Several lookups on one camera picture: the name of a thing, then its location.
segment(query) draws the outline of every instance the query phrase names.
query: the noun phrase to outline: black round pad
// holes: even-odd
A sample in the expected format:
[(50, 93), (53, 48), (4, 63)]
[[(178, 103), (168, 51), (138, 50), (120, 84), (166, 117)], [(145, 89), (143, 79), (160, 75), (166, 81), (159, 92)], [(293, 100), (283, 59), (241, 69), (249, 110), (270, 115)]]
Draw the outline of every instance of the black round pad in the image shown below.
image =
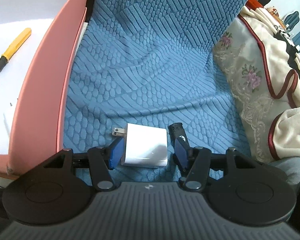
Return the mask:
[(293, 188), (266, 169), (236, 169), (210, 186), (208, 199), (224, 218), (248, 226), (286, 221), (296, 204)]
[(90, 187), (63, 169), (36, 169), (5, 189), (3, 206), (13, 220), (47, 225), (69, 220), (88, 205)]

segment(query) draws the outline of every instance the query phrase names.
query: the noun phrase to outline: embroidered floral pattern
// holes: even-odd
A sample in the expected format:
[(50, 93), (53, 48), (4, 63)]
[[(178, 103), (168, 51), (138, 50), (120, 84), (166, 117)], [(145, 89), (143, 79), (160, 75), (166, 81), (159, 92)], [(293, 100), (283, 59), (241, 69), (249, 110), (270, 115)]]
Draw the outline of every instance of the embroidered floral pattern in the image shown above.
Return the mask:
[(222, 35), (220, 42), (221, 42), (221, 46), (226, 47), (226, 49), (228, 49), (232, 43), (232, 33), (225, 32)]
[(257, 68), (250, 65), (249, 69), (247, 68), (247, 64), (244, 64), (242, 67), (242, 78), (245, 79), (244, 86), (252, 91), (252, 93), (258, 90), (258, 86), (261, 82), (261, 70), (257, 71)]

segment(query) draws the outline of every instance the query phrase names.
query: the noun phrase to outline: metal prong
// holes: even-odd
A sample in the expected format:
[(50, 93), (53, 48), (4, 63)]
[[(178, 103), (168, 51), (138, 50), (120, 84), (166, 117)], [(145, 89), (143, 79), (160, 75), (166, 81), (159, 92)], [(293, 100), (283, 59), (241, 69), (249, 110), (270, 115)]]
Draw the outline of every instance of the metal prong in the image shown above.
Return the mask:
[(127, 135), (127, 131), (122, 128), (113, 128), (112, 135), (119, 136), (119, 137), (125, 137)]

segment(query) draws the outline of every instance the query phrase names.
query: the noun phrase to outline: metal pivot bolt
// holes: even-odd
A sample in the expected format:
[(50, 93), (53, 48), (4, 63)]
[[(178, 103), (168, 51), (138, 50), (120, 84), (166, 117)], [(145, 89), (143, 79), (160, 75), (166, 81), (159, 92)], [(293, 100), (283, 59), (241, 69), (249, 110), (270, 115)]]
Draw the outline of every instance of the metal pivot bolt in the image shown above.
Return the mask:
[(198, 181), (188, 181), (187, 183), (186, 183), (186, 187), (188, 188), (188, 189), (199, 189), (199, 188), (201, 188), (202, 187), (202, 184), (200, 183), (200, 182), (198, 182)]
[(122, 128), (113, 128), (112, 130), (112, 135), (114, 136), (120, 136), (120, 137), (125, 137), (127, 135), (127, 131)]
[(103, 180), (97, 184), (97, 187), (100, 189), (111, 189), (113, 187), (113, 183), (111, 181)]

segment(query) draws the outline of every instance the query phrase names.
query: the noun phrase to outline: yellow box cutter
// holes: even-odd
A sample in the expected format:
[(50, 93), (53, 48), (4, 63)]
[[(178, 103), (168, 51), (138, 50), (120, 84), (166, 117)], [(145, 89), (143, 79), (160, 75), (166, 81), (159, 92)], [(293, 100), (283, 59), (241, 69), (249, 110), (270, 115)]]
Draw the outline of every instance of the yellow box cutter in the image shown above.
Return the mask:
[(21, 45), (30, 37), (31, 29), (25, 28), (22, 33), (10, 44), (7, 50), (1, 55), (0, 58), (0, 71), (9, 62), (11, 57), (17, 52)]

